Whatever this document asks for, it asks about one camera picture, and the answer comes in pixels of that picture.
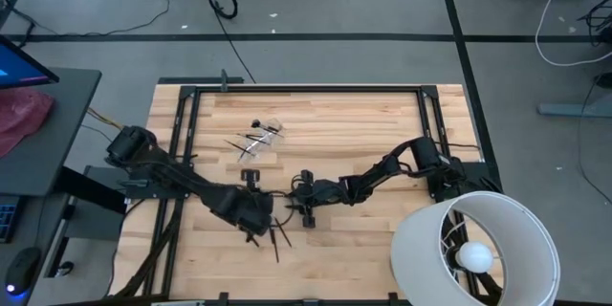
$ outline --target lampshade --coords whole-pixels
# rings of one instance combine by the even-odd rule
[[[455,281],[442,252],[442,224],[453,210],[479,225],[502,258],[504,286],[498,305],[553,305],[560,268],[550,234],[517,201],[488,191],[419,209],[398,226],[391,265],[408,301],[414,306],[482,305]]]

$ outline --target white light bulb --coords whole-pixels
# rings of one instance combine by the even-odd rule
[[[486,273],[493,265],[491,250],[480,242],[468,242],[455,256],[457,263],[472,273]]]

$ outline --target red cloth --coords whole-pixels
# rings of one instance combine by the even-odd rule
[[[0,90],[0,158],[38,130],[53,103],[51,96],[29,87]]]

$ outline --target wooden table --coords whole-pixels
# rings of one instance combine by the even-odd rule
[[[180,86],[157,86],[147,123],[166,149]],[[448,141],[476,144],[462,86],[437,87]],[[427,107],[434,123],[431,105]],[[242,165],[226,140],[235,141],[237,133],[248,132],[253,119],[280,120],[285,139],[252,164]],[[200,100],[193,148],[198,156],[193,162],[195,170],[213,182],[243,184],[240,170],[256,168],[261,171],[262,189],[289,191],[292,178],[302,169],[313,171],[316,179],[361,174],[399,143],[420,136],[417,99],[407,94],[206,94]],[[179,152],[184,144],[182,138]],[[464,162],[480,159],[476,148],[452,147],[451,153]],[[402,160],[414,165],[410,152]],[[216,299],[220,292],[229,292],[232,299],[387,299],[388,293],[397,292],[405,298],[391,272],[389,246],[394,229],[407,215],[433,203],[426,190],[424,179],[392,178],[362,204],[315,208],[316,229],[303,228],[296,213],[284,227],[293,247],[277,233],[280,263],[268,234],[257,238],[261,248],[246,244],[243,232],[190,197],[170,297]],[[288,216],[286,203],[275,200],[279,221]],[[111,293],[125,285],[148,254],[157,204],[146,201],[125,219]],[[474,224],[469,225],[469,236],[488,242]],[[164,266],[164,260],[165,254],[158,267]],[[157,270],[154,291],[159,291],[162,270]],[[499,262],[492,275],[502,281]]]

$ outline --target monitor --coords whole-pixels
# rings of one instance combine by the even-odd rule
[[[59,82],[59,77],[0,35],[0,89]]]

